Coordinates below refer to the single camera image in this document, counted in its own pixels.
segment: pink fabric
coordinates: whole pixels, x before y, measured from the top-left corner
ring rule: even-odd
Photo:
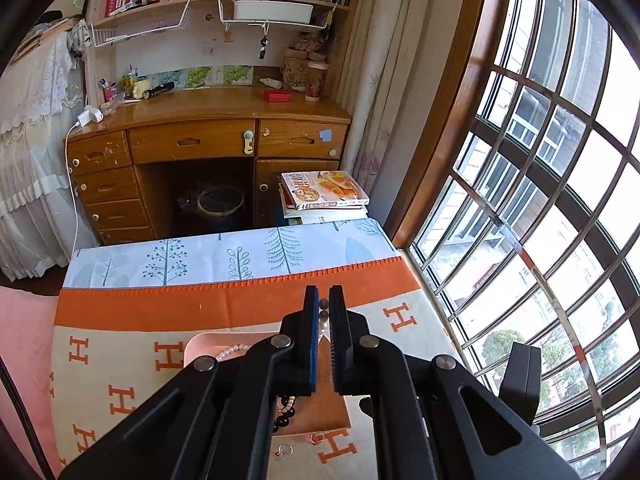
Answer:
[[[53,473],[62,471],[49,402],[51,342],[58,297],[0,287],[0,355],[22,397]],[[0,418],[14,442],[40,475],[27,436],[0,383]]]

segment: black cable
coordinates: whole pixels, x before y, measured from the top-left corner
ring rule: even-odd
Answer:
[[[42,450],[36,431],[33,429],[33,424],[31,423],[27,409],[24,407],[24,403],[20,398],[18,388],[15,387],[14,380],[12,380],[11,375],[9,375],[9,370],[4,366],[2,356],[0,356],[0,380],[2,380],[2,384],[4,384],[4,387],[9,394],[9,398],[14,404],[15,411],[18,414],[18,418],[20,418],[20,423],[24,428],[24,433],[27,434],[31,450],[40,465],[40,469],[42,469],[44,478],[46,480],[56,480],[56,477],[53,475],[53,471],[51,470],[51,466],[49,465],[49,462],[47,462],[47,458],[44,456],[44,451]]]

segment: bolt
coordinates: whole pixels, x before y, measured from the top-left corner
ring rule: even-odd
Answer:
[[[213,368],[215,360],[210,355],[201,355],[193,362],[193,367],[199,372],[207,372]]]
[[[291,344],[291,338],[286,334],[278,334],[271,338],[271,345],[276,348],[286,348]]]
[[[364,346],[364,348],[378,348],[379,344],[380,339],[374,335],[364,335],[360,338],[360,346]]]
[[[436,366],[442,370],[453,370],[456,367],[456,360],[450,355],[439,355],[436,357]]]

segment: blue sticky note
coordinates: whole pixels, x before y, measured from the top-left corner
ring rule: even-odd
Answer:
[[[321,130],[319,135],[322,139],[322,142],[330,142],[331,141],[331,130]]]

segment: white cable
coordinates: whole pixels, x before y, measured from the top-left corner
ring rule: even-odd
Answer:
[[[69,128],[69,131],[66,133],[66,138],[65,138],[66,176],[69,179],[69,190],[71,191],[71,200],[74,202],[74,214],[76,215],[76,234],[74,235],[74,244],[73,244],[73,247],[71,248],[71,258],[69,258],[69,261],[71,261],[74,258],[74,255],[76,253],[76,241],[78,240],[78,208],[76,207],[76,194],[74,192],[74,184],[71,182],[71,171],[69,171],[70,170],[69,158],[68,158],[68,155],[66,154],[66,146],[68,145],[68,142],[69,142],[69,135],[71,134],[71,131],[76,126],[80,126],[80,121],[76,121],[76,124],[74,124],[71,128]]]

